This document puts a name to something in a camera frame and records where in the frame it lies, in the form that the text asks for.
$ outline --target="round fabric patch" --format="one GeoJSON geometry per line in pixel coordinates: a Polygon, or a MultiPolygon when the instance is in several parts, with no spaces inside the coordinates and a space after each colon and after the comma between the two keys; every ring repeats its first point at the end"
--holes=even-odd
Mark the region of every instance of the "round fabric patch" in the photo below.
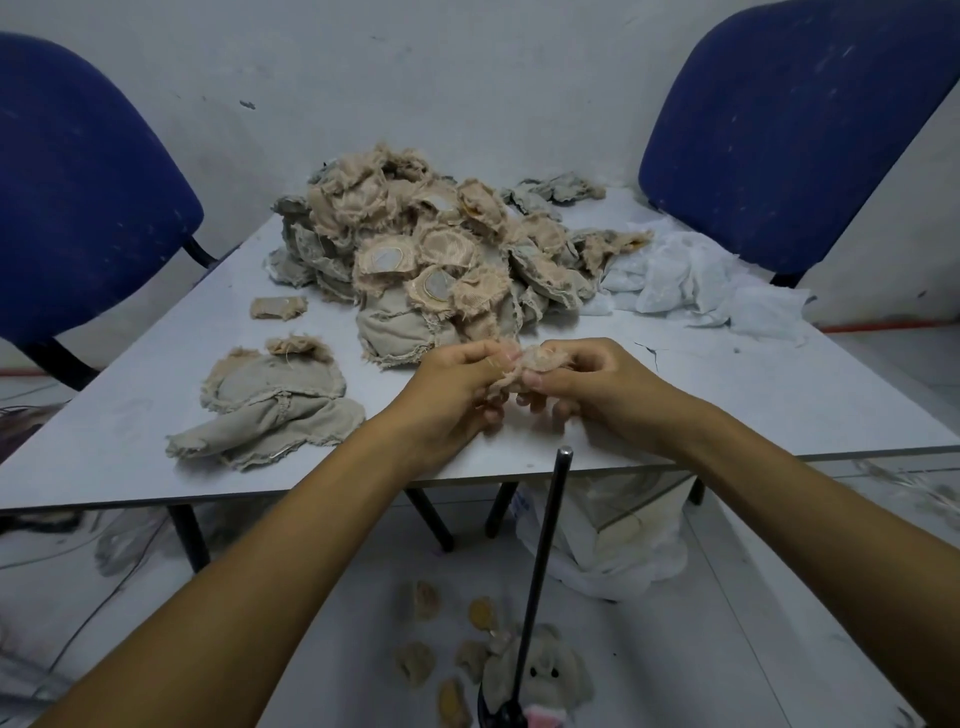
{"type": "Polygon", "coordinates": [[[423,282],[423,290],[427,295],[437,301],[446,302],[450,298],[450,285],[453,277],[446,271],[437,270],[426,277],[423,282]]]}
{"type": "Polygon", "coordinates": [[[371,273],[389,273],[400,266],[403,251],[400,248],[377,248],[372,255],[371,273]]]}

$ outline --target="fingernail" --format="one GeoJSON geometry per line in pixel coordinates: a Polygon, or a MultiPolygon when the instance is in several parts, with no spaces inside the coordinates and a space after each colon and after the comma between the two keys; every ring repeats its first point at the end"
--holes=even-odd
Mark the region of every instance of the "fingernail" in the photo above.
{"type": "Polygon", "coordinates": [[[539,392],[543,386],[543,377],[540,376],[538,372],[527,370],[523,373],[523,383],[530,387],[530,389],[539,392]]]}

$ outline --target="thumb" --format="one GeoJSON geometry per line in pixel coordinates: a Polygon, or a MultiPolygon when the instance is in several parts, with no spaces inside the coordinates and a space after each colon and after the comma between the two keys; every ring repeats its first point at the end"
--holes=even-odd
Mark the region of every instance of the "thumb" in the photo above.
{"type": "Polygon", "coordinates": [[[516,361],[511,358],[509,352],[492,353],[485,359],[465,364],[463,366],[464,378],[470,390],[489,387],[498,379],[502,379],[508,372],[514,370],[516,361]]]}
{"type": "Polygon", "coordinates": [[[534,392],[565,400],[589,400],[594,387],[595,372],[574,372],[572,369],[554,369],[551,372],[523,373],[523,383],[534,392]]]}

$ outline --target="metal rod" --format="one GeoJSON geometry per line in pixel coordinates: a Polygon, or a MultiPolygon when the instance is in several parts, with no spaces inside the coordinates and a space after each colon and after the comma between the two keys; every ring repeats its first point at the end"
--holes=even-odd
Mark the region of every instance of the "metal rod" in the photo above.
{"type": "Polygon", "coordinates": [[[520,682],[523,680],[523,671],[526,669],[527,653],[530,651],[530,638],[533,636],[534,622],[537,621],[537,607],[540,606],[540,590],[543,588],[543,577],[546,575],[546,562],[550,558],[553,534],[557,530],[557,517],[560,515],[561,503],[564,502],[566,476],[570,472],[570,462],[572,460],[573,449],[564,445],[557,450],[557,460],[553,466],[553,479],[550,481],[550,492],[546,497],[543,528],[540,529],[540,542],[537,544],[537,556],[534,559],[534,575],[530,581],[530,595],[527,596],[527,613],[523,617],[520,650],[516,655],[514,693],[511,700],[517,704],[520,700],[520,682]]]}

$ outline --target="tabletop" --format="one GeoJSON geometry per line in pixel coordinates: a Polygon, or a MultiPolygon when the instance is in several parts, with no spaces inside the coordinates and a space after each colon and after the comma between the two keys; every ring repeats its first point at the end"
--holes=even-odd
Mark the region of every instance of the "tabletop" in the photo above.
{"type": "MultiPolygon", "coordinates": [[[[563,210],[575,228],[642,223],[646,208],[629,190],[563,210]]],[[[257,296],[291,295],[270,280],[266,254],[282,245],[272,217],[175,305],[56,417],[0,467],[0,511],[73,505],[200,500],[285,491],[330,453],[305,445],[245,473],[214,458],[177,462],[165,436],[214,415],[200,406],[200,383],[230,349],[263,348],[274,336],[308,333],[333,350],[347,396],[367,416],[383,409],[412,374],[380,371],[364,361],[354,322],[357,309],[324,302],[315,289],[288,322],[252,320],[257,296]]],[[[612,316],[559,316],[521,339],[609,336],[666,380],[722,407],[781,447],[809,460],[960,450],[960,438],[874,374],[824,334],[804,324],[798,346],[756,340],[728,328],[684,328],[626,311],[612,316]]],[[[550,473],[556,449],[574,450],[573,471],[664,467],[666,461],[630,451],[599,426],[579,421],[557,431],[546,416],[508,406],[503,428],[478,437],[425,483],[513,480],[550,473]]]]}

